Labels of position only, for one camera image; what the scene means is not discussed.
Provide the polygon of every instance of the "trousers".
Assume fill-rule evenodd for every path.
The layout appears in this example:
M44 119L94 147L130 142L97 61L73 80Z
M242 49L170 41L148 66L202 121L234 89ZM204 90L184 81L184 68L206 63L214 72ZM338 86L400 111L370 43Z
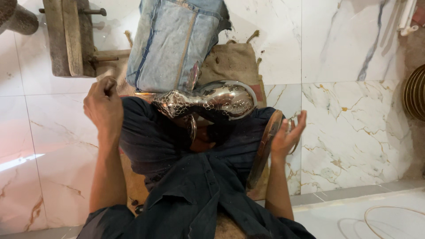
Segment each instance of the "trousers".
M185 128L177 126L153 105L138 97L122 97L124 121L120 148L137 174L145 175L150 191L181 158L196 154ZM246 184L264 129L275 111L255 109L248 117L207 126L207 135L216 142L207 156L217 157L235 171Z

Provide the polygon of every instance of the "white marble floor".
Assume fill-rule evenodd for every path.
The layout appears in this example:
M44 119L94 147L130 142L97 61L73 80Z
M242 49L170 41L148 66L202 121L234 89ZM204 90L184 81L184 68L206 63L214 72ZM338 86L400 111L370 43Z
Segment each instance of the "white marble floor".
M42 0L34 35L0 35L0 235L85 222L96 129L82 99L95 79L51 74ZM91 0L99 50L128 49L139 0ZM251 44L263 59L268 106L308 111L301 143L287 159L292 195L399 179L411 162L411 134L398 100L404 49L397 0L226 0L233 31L220 43Z

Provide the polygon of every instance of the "person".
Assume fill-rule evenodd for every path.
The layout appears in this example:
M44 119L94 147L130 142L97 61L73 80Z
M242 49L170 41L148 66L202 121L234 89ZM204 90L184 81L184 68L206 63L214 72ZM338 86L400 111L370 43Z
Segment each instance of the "person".
M287 120L271 146L265 208L246 196L247 172L275 111L256 109L239 122L211 125L216 143L196 153L184 128L137 97L120 98L116 82L91 86L84 113L98 129L99 155L90 214L79 239L314 238L294 221L285 158L306 126L306 111L287 133ZM127 208L119 146L150 191L137 217Z

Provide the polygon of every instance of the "floor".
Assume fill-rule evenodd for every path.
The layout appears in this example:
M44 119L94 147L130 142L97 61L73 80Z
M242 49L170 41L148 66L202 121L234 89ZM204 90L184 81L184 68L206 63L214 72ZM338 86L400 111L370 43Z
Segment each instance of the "floor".
M341 199L341 193L334 193L338 190L321 193L320 196L326 196L322 196L325 200L320 198L320 201L315 202L303 198L312 194L312 199L319 199L314 193L292 196L295 221L301 223L318 239L377 239L364 221L364 213L368 208L380 205L399 206L425 212L425 182L399 181L382 185L374 186L384 190L370 190L369 186L340 189L344 190L343 194L353 197L348 199ZM264 206L264 200L257 203ZM369 213L367 218L371 226L384 238L422 238L421 226L425 223L425 216L416 212L398 208L378 208ZM81 228L82 225L15 233L0 236L0 239L76 239Z
M0 35L0 235L84 223L97 155L96 128L82 100L95 79L51 74L42 0L19 0L36 13L31 36ZM94 44L128 49L139 0L91 0ZM391 182L413 160L412 132L398 95L405 47L395 26L397 0L226 1L233 31L251 44L268 106L308 127L287 176L291 195Z

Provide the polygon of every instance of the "silver metal vase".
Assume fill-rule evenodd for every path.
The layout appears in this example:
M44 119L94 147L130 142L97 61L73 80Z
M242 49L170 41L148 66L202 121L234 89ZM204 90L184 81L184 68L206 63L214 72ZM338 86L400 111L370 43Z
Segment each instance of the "silver metal vase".
M254 91L234 80L220 80L201 85L191 93L171 90L156 95L152 101L170 118L197 113L213 122L242 119L257 107Z

